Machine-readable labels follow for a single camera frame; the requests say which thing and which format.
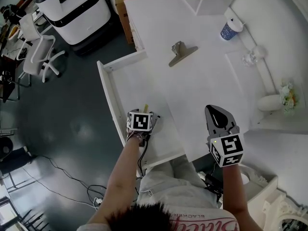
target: white vase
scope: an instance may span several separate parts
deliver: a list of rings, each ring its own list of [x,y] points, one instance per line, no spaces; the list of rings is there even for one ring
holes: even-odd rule
[[[274,111],[280,110],[283,105],[280,101],[280,95],[270,95],[260,98],[257,106],[260,111]]]

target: white office chair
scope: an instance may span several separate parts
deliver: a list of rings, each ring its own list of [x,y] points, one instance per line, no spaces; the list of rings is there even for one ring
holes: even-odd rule
[[[49,68],[60,77],[59,71],[52,65],[52,62],[59,57],[60,55],[65,54],[65,51],[61,51],[54,56],[53,45],[56,41],[53,35],[43,35],[40,34],[37,28],[34,25],[33,18],[31,14],[25,15],[19,21],[21,30],[23,32],[23,37],[26,39],[17,55],[17,60],[23,60],[24,62],[24,72],[30,75],[39,75],[42,67],[44,68],[43,72],[43,83],[46,82],[46,73]],[[22,50],[25,47],[27,42],[31,41],[32,46],[28,49],[27,55],[25,58],[19,58]]]

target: open drawer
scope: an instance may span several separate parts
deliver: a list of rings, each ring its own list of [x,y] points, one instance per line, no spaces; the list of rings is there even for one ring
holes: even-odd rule
[[[123,146],[126,117],[133,109],[143,109],[161,116],[149,140],[142,168],[152,167],[185,154],[169,106],[151,74],[153,67],[144,50],[106,65],[97,62],[110,112]]]

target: paper cup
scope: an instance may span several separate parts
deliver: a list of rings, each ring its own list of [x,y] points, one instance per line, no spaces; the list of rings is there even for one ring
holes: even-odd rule
[[[244,25],[238,19],[231,18],[227,21],[220,35],[224,40],[230,40],[239,32],[242,32]]]

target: dark hair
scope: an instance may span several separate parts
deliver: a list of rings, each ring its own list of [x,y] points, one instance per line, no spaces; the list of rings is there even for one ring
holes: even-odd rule
[[[107,219],[112,231],[173,231],[171,214],[164,205],[134,205],[122,213],[114,213]]]

